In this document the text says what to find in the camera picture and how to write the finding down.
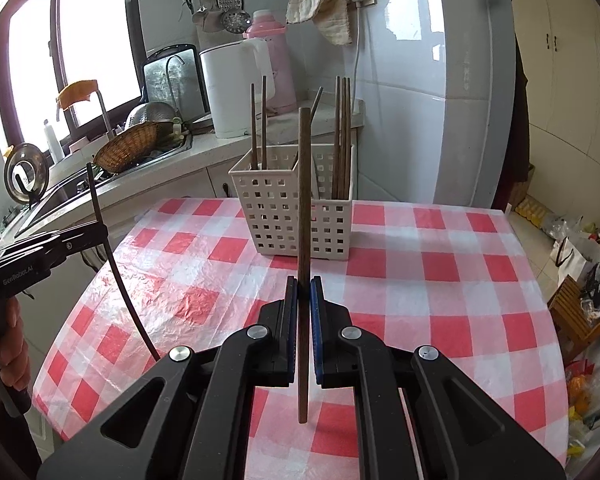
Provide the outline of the person's left hand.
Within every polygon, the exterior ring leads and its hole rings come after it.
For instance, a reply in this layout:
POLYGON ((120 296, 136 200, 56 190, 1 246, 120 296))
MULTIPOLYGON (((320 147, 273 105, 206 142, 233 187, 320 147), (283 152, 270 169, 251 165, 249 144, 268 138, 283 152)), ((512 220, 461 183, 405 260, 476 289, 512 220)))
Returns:
POLYGON ((23 391, 31 380, 31 367, 20 304, 15 297, 6 301, 5 315, 7 328, 0 337, 1 380, 6 387, 23 391))

